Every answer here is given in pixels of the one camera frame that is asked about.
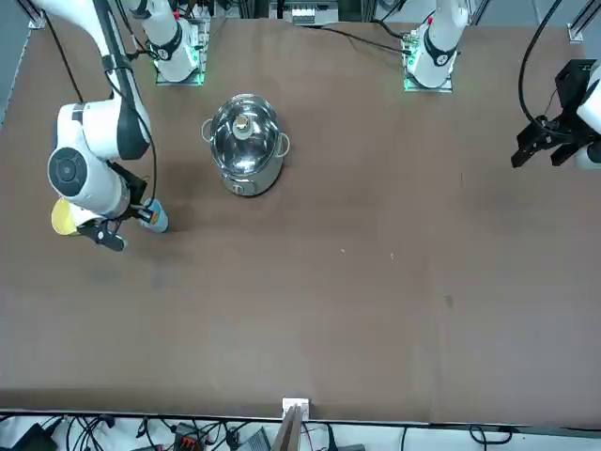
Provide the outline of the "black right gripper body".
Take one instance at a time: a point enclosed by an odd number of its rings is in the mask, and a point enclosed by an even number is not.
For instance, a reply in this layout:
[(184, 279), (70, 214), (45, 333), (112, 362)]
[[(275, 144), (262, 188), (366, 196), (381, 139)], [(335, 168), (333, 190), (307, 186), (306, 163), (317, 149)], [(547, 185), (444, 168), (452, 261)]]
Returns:
[(146, 190), (146, 181), (134, 175), (131, 171), (118, 164), (116, 166), (117, 174), (124, 179), (127, 189), (129, 190), (130, 200), (129, 205), (120, 216), (122, 220), (127, 220), (132, 217), (139, 218), (138, 210), (142, 209), (142, 197)]

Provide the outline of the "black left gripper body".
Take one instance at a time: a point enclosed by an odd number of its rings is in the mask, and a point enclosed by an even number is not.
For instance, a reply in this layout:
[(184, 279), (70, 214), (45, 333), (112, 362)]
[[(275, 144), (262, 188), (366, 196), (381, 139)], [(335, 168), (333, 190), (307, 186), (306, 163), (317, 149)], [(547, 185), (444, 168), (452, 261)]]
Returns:
[(597, 60), (572, 59), (556, 75), (561, 112), (544, 124), (564, 141), (597, 138)]

